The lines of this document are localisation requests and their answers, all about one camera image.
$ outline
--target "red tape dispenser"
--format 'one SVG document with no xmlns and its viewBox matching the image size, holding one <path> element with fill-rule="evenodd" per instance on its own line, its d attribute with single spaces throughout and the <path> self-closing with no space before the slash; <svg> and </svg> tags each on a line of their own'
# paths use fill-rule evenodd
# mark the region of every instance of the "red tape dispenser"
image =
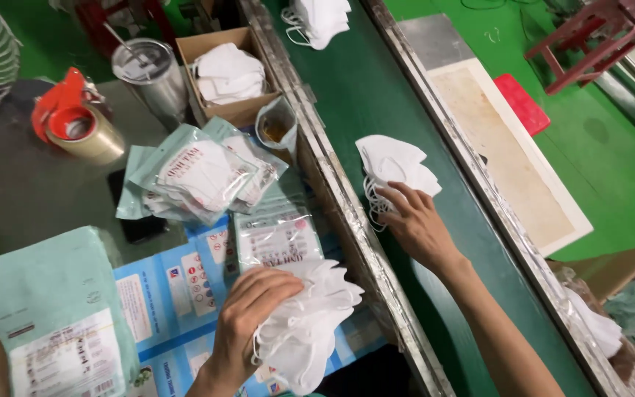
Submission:
<svg viewBox="0 0 635 397">
<path fill-rule="evenodd" d="M 105 114 L 111 113 L 104 98 L 77 68 L 70 68 L 65 79 L 40 97 L 31 125 L 44 142 L 103 165 L 126 151 L 119 131 Z"/>
</svg>

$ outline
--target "barcode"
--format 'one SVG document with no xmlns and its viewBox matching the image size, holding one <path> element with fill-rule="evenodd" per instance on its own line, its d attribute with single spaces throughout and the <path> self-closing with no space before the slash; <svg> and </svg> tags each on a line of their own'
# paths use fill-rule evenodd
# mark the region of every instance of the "barcode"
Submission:
<svg viewBox="0 0 635 397">
<path fill-rule="evenodd" d="M 114 386 L 114 382 L 112 382 L 111 379 L 102 382 L 94 387 L 94 394 L 100 394 L 101 392 L 110 389 L 112 386 Z"/>
</svg>

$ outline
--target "blue printed packaging sheet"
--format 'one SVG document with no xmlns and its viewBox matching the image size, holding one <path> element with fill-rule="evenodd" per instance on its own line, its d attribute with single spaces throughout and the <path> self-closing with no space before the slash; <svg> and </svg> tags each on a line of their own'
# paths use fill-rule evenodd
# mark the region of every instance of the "blue printed packaging sheet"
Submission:
<svg viewBox="0 0 635 397">
<path fill-rule="evenodd" d="M 229 217 L 215 226 L 187 225 L 189 243 L 114 270 L 124 315 L 133 331 L 141 375 L 129 397 L 184 396 L 212 354 L 219 309 L 238 277 Z M 322 229 L 331 258 L 342 257 L 336 237 Z M 386 344 L 366 306 L 335 330 L 336 347 L 325 375 Z M 241 397 L 268 397 L 287 387 L 262 366 L 237 391 Z"/>
</svg>

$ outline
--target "green conveyor belt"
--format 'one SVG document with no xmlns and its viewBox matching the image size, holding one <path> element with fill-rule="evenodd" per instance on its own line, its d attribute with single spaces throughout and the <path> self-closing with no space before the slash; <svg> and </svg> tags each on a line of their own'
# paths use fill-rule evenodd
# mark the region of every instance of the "green conveyor belt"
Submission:
<svg viewBox="0 0 635 397">
<path fill-rule="evenodd" d="M 473 262 L 566 396 L 595 395 L 546 309 L 478 208 L 445 142 L 361 5 L 350 0 L 351 29 L 333 38 L 327 49 L 315 51 L 292 43 L 284 34 L 288 26 L 279 12 L 286 3 L 265 0 L 291 62 L 317 98 L 325 131 L 357 194 L 364 197 L 364 175 L 355 140 L 382 134 L 420 147 L 428 155 L 423 164 L 443 187 L 435 206 L 457 247 Z M 452 297 L 403 253 L 388 232 L 380 234 L 380 241 L 457 396 L 495 396 L 471 331 Z"/>
</svg>

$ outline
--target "red plastic block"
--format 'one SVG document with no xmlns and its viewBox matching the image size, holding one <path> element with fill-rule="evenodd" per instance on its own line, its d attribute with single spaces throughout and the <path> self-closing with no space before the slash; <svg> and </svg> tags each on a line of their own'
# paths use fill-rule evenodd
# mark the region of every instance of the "red plastic block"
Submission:
<svg viewBox="0 0 635 397">
<path fill-rule="evenodd" d="M 539 107 L 531 95 L 529 95 L 516 79 L 510 74 L 503 74 L 494 79 L 494 84 L 516 116 L 521 120 L 528 135 L 535 134 L 546 129 L 550 125 L 550 118 Z"/>
</svg>

